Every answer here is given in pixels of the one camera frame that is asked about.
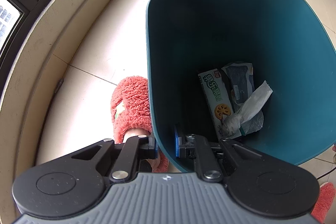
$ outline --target biscuit box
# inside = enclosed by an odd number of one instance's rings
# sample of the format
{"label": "biscuit box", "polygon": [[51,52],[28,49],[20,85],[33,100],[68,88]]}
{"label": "biscuit box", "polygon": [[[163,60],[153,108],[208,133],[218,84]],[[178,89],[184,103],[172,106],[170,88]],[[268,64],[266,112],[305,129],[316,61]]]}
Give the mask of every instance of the biscuit box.
{"label": "biscuit box", "polygon": [[[222,131],[223,121],[234,111],[226,87],[222,82],[221,74],[218,69],[213,69],[198,74],[198,77],[207,99],[217,137],[218,139],[226,138],[227,136]],[[230,138],[233,139],[239,136],[241,136],[241,133],[237,130]]]}

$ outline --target knotted white plastic bag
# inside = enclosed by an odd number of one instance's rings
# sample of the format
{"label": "knotted white plastic bag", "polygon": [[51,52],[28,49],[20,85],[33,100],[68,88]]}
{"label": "knotted white plastic bag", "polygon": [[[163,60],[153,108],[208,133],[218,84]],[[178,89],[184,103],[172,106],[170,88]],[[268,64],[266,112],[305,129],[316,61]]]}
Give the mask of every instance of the knotted white plastic bag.
{"label": "knotted white plastic bag", "polygon": [[264,81],[236,113],[226,117],[222,125],[224,135],[232,136],[242,123],[251,120],[261,110],[272,92],[273,90]]}

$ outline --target white crosshair mark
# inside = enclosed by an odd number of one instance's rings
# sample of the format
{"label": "white crosshair mark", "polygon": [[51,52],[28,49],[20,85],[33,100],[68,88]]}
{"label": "white crosshair mark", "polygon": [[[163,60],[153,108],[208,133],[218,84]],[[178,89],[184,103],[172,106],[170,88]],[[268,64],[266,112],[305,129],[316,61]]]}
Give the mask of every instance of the white crosshair mark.
{"label": "white crosshair mark", "polygon": [[170,175],[165,175],[164,177],[162,177],[163,180],[168,181],[171,180],[172,177]]}

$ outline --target barcode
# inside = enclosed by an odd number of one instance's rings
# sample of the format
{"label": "barcode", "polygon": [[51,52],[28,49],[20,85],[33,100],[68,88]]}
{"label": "barcode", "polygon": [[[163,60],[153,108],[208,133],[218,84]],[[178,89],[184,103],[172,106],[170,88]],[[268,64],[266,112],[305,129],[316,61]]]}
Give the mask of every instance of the barcode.
{"label": "barcode", "polygon": [[236,100],[238,101],[240,99],[240,96],[239,96],[239,89],[237,85],[233,85],[233,91],[235,92],[235,97],[236,97]]}

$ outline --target gray ribbed panel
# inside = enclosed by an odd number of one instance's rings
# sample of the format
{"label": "gray ribbed panel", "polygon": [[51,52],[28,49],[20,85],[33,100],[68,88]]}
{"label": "gray ribbed panel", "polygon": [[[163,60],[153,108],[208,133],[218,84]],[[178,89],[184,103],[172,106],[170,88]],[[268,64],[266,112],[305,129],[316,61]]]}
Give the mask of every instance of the gray ribbed panel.
{"label": "gray ribbed panel", "polygon": [[[168,181],[163,177],[170,175]],[[206,183],[195,173],[140,173],[116,184],[104,200],[80,216],[41,220],[23,215],[16,224],[316,224],[311,215],[291,220],[259,217],[233,203],[220,184]]]}

